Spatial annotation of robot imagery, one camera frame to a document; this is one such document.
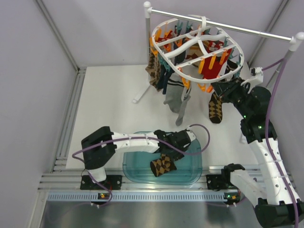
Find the brown argyle sock front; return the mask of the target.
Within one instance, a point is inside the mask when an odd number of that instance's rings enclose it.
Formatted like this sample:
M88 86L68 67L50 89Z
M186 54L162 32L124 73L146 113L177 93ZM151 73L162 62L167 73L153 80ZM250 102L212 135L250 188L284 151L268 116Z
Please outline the brown argyle sock front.
M219 124L223 118L222 100L214 92L209 101L209 119L214 124Z

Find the brown argyle sock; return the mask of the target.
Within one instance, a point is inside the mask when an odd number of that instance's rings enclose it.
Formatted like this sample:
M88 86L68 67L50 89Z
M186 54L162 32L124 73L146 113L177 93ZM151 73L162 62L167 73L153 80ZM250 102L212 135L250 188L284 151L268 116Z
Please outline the brown argyle sock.
M219 124L223 118L222 100L214 92L209 101L209 119L214 124Z
M160 177L177 168L174 162L166 154L161 154L161 157L150 162L150 168L155 177Z

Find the brown argyle sock back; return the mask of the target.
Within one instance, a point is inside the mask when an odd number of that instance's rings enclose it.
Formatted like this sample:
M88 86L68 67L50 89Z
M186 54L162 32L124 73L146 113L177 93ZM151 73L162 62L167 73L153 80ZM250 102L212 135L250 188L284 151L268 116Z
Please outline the brown argyle sock back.
M150 162L150 168L155 177L160 177L177 168L174 162L166 154L161 154L161 157Z

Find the white oval clip hanger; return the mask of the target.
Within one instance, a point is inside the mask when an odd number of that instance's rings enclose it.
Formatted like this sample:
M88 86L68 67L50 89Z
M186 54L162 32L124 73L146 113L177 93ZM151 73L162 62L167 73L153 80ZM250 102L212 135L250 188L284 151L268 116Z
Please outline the white oval clip hanger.
M196 29L188 25L182 29L182 22L174 17L162 22L150 36L151 52L160 55L162 63L182 78L184 84L196 82L210 85L222 80L239 76L244 64L244 53L239 44L226 31L208 26L203 16L194 16L202 22ZM204 79L201 74L205 59L212 57L209 69L212 69L216 57L228 60L214 79Z

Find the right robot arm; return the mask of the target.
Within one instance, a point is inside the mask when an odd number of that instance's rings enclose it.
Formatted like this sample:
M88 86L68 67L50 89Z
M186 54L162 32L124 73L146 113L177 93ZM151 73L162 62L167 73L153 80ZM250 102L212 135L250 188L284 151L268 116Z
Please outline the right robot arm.
M241 78L214 82L212 87L224 103L233 104L241 114L240 129L258 162L265 187L261 188L243 165L233 163L221 170L222 184L241 190L262 227L298 227L304 219L304 203L290 182L279 152L277 134L267 113L270 91L261 86L251 88Z

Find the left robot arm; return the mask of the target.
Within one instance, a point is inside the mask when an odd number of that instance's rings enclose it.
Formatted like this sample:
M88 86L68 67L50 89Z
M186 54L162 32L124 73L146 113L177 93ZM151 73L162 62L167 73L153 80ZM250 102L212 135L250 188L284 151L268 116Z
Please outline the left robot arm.
M84 165L92 175L91 183L101 189L107 184L105 165L117 153L144 152L159 153L149 166L155 177L177 169L175 161L184 157L191 143L196 140L190 130L179 132L154 132L124 134L111 131L109 126L101 127L81 141Z

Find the red sock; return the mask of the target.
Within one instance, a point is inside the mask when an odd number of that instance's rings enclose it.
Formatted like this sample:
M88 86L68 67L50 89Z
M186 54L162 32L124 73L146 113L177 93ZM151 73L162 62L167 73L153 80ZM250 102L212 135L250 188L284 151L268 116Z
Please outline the red sock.
M219 75L222 66L228 60L228 56L226 56L224 58L224 61L223 61L222 65L220 64L221 57L216 57L212 69L209 69L209 65L210 65L211 59L212 59L212 57L208 57L208 58L205 59L203 70L201 72L201 74L203 75L203 78L204 79L208 79L208 80L209 79L214 79L214 78L216 78Z

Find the grey striped sock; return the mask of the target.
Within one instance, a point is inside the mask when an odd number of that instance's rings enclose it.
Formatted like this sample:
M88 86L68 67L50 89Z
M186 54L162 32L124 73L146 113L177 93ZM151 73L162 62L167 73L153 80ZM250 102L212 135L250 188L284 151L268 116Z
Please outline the grey striped sock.
M179 110L179 115L178 115L178 117L176 119L176 122L175 122L175 124L177 126L180 126L182 124L182 122L183 122L183 118L184 118L184 115L185 115L185 110L186 110L188 101L191 98L191 96L190 96L191 90L192 90L191 87L189 87L189 88L184 87L184 90L182 92L182 95L181 95L181 106L180 106L180 110Z
M179 113L182 104L182 94L184 91L184 84L180 76L171 75L168 79L167 89L164 104L168 105L173 113Z

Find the teal plastic basin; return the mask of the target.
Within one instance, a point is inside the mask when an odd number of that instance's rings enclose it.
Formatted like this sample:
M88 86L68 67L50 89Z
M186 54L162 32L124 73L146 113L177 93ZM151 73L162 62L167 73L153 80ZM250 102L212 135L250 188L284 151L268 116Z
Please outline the teal plastic basin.
M174 132L165 132L156 130L154 132L158 138L168 142L171 145L177 144L172 141L171 135ZM151 183L151 184L167 184L167 185L191 185L195 183L202 174L202 158L201 155L194 155L201 151L201 145L196 139L191 142L182 159L174 161L175 171L155 177L150 168L150 162L161 157L163 154L163 143L156 153L147 152L128 152L123 156L123 172L125 176L134 182Z

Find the brown patterned hanging sock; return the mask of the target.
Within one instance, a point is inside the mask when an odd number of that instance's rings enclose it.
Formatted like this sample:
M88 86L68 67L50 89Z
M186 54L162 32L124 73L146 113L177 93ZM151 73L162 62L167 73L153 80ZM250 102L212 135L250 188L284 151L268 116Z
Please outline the brown patterned hanging sock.
M153 53L149 55L148 65L145 70L150 76L150 85L153 86L157 91L161 91L161 89L158 87L161 73L161 65L158 58Z

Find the white drying rack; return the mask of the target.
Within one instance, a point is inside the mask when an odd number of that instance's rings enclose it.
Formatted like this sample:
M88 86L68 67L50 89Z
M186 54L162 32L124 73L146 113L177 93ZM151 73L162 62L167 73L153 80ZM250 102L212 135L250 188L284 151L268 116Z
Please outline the white drying rack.
M144 3L143 7L144 7L145 20L146 20L148 58L149 58L149 55L152 53L151 52L151 47L150 47L150 36L152 34L152 31L159 24L161 24L162 22L165 22L165 21L170 20L174 17L177 17L182 22L182 27L181 27L182 29L185 29L188 25L191 25L193 27L193 29L196 29L198 27L198 25L202 22L201 19L195 19L194 18L195 15L185 16L185 15L165 12L165 11L161 11L161 10L156 10L151 6L151 3L148 2L148 1ZM268 32L262 32L262 31L256 31L256 30L251 30L251 29L246 29L246 28L240 28L240 27L230 26L230 25L227 25L227 24L220 24L220 23L217 23L217 22L212 22L208 18L206 18L206 19L207 19L207 25L208 26L215 26L215 27L221 28L224 31L226 31L227 33L228 33L228 30L234 30L234 31L237 31L237 32L257 35L257 36L263 37L263 38L273 38L273 39L284 40L284 41L289 42L290 46L289 46L289 50L288 50L287 54L285 55L284 58L280 59L279 61L277 61L275 63L275 66L277 68L277 74L280 74L282 72L282 68L287 63L290 55L299 48L299 46L301 45L301 43L304 40L303 33L297 33L295 36L288 38L288 37L284 37L284 36L271 34L271 33L268 33ZM161 73L160 73L160 80L159 80L159 83L158 83L158 87L163 91L164 94L166 94L168 79L171 77L171 75L177 75L177 74L173 70L169 70L162 63L160 55L155 55L155 56L158 58L158 60L160 62L160 65L161 65ZM241 78L241 77L240 77L240 75L239 76L233 76L230 80L235 79L235 78ZM250 79L243 79L243 80L245 82L250 82ZM203 91L203 92L208 92L208 93L212 93L212 94L215 92L211 84L210 85L207 85L207 84L201 85L201 84L198 84L196 82L190 81L187 84L184 84L184 86L186 88L189 88L193 84L197 84L199 86L200 90ZM267 113L269 115L270 115L271 101L269 103L268 111L267 111Z

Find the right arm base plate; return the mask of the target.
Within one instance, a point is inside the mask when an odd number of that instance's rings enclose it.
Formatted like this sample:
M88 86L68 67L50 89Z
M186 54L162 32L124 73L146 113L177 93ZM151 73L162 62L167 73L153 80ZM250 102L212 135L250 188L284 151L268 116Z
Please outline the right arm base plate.
M206 175L206 183L208 190L213 190L213 191L220 191L220 190L227 190L234 188L234 186L230 185L227 181L225 181L220 174Z

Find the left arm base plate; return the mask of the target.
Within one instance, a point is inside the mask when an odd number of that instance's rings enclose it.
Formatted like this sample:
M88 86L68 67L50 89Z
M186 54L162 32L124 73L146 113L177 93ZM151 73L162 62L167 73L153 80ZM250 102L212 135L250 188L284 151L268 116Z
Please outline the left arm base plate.
M109 190L120 190L122 185L122 175L107 175L106 180L99 182ZM80 190L102 190L99 185L94 183L89 175L82 176Z

